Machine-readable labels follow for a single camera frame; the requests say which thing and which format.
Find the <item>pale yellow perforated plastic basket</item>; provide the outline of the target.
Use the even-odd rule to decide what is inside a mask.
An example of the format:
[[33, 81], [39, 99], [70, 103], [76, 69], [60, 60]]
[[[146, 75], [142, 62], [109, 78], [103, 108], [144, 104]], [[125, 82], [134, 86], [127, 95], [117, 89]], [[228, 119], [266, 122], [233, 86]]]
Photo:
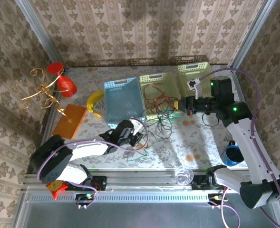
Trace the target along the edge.
[[[195, 90], [190, 90], [188, 81], [193, 79], [200, 79], [206, 74], [210, 73], [212, 68], [208, 62], [191, 63], [178, 66], [177, 80], [181, 89], [181, 97], [194, 96]], [[202, 97], [211, 97], [211, 78], [214, 74], [206, 77], [200, 84], [203, 89]]]
[[163, 72], [139, 77], [147, 120], [175, 111], [174, 102], [181, 99], [175, 75]]

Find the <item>light blue perforated plastic basket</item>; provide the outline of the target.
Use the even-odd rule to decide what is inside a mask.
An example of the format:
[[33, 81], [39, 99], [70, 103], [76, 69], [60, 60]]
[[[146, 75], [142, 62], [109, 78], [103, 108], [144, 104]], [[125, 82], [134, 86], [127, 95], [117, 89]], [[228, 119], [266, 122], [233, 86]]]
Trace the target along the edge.
[[114, 129], [123, 121], [135, 117], [145, 120], [145, 105], [138, 78], [104, 83], [106, 122]]

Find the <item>floral print tablecloth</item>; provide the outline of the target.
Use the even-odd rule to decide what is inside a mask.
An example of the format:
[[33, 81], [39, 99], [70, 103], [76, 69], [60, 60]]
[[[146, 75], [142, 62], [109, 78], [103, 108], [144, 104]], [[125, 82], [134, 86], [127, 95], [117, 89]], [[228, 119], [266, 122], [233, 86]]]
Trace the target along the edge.
[[[78, 67], [66, 75], [77, 86], [71, 98], [61, 98], [61, 106], [85, 106], [91, 94], [101, 90], [104, 82], [163, 72], [176, 72], [175, 66]], [[169, 130], [149, 121], [149, 144], [146, 150], [118, 150], [104, 156], [89, 156], [76, 160], [89, 169], [165, 169], [181, 165], [207, 169], [221, 164], [220, 155], [228, 146], [231, 135], [215, 115], [181, 115], [170, 122]]]

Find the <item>dark brown perforated crate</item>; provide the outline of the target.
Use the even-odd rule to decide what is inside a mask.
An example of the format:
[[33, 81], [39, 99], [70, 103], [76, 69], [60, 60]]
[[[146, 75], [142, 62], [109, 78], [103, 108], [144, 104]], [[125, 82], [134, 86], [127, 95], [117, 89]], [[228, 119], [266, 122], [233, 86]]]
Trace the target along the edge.
[[89, 67], [139, 67], [159, 66], [161, 61], [157, 58], [129, 58], [129, 59], [101, 59], [88, 60]]
[[192, 56], [174, 56], [168, 60], [168, 64], [172, 66], [184, 65], [198, 62], [209, 62], [206, 55], [192, 55]]

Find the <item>yellow banana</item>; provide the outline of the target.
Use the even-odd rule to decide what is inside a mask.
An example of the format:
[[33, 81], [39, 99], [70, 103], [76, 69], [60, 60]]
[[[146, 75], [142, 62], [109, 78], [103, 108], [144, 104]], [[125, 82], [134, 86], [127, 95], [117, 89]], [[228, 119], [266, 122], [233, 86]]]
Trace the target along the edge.
[[91, 113], [93, 113], [95, 116], [97, 117], [101, 117], [101, 115], [97, 112], [94, 111], [94, 104], [100, 99], [102, 98], [104, 95], [104, 91], [103, 90], [99, 90], [95, 93], [93, 93], [88, 99], [87, 99], [87, 110]]

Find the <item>blue cup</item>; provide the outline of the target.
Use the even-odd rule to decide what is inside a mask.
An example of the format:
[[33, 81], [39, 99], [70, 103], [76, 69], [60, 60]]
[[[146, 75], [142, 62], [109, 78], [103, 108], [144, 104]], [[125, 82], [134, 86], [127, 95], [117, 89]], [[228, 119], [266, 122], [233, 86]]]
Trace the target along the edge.
[[220, 156], [222, 162], [226, 166], [235, 166], [244, 161], [244, 157], [239, 149], [239, 146], [234, 140], [230, 140], [227, 148]]

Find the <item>orange wooden block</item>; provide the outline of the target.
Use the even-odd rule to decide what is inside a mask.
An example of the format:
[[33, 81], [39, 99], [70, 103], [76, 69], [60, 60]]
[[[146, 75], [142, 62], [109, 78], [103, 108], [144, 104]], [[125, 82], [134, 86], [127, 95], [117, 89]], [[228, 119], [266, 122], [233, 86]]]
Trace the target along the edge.
[[74, 139], [86, 112], [85, 107], [68, 104], [52, 135], [59, 135], [64, 139]]

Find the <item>clear drinking glass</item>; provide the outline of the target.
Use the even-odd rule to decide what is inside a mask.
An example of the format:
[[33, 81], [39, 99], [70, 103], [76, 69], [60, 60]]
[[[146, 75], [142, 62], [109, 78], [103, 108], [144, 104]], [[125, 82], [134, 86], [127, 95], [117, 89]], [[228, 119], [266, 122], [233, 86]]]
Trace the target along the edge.
[[178, 185], [186, 186], [194, 179], [193, 170], [188, 166], [181, 165], [175, 170], [174, 179]]

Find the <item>red plastic goblet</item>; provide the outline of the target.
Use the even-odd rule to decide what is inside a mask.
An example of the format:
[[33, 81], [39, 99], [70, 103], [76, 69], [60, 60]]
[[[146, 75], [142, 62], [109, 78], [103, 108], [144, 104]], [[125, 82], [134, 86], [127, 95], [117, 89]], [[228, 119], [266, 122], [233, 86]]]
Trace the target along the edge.
[[49, 75], [56, 75], [57, 88], [63, 97], [72, 97], [77, 93], [77, 87], [74, 82], [64, 74], [64, 66], [61, 62], [51, 63], [47, 67]]

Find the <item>red snack packet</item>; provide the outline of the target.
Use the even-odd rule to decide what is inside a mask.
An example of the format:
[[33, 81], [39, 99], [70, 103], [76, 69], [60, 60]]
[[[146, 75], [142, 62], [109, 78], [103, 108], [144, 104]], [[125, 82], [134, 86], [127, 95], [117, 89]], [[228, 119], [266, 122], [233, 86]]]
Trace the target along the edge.
[[58, 198], [58, 194], [61, 191], [65, 191], [68, 188], [68, 185], [62, 180], [55, 180], [48, 183], [46, 187], [51, 192], [53, 199], [56, 200]]

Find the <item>aluminium frame post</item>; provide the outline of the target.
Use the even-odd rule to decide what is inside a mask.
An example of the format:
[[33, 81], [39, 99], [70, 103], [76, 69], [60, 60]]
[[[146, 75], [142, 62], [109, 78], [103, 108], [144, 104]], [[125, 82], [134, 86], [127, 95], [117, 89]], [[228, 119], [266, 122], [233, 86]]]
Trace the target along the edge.
[[51, 39], [48, 37], [46, 30], [43, 28], [42, 23], [40, 22], [37, 14], [35, 13], [29, 0], [15, 0], [18, 7], [21, 9], [23, 15], [28, 21], [30, 27], [34, 31], [38, 40], [43, 46], [43, 49], [47, 53], [49, 59], [52, 62], [61, 62], [62, 59], [55, 47], [52, 44]]
[[259, 31], [261, 30], [264, 22], [266, 21], [268, 15], [270, 14], [272, 8], [274, 7], [276, 0], [263, 0], [262, 4], [250, 25], [250, 28], [241, 43], [233, 61], [230, 66], [233, 68], [238, 68], [248, 53], [251, 45], [253, 44], [255, 38], [257, 37]]

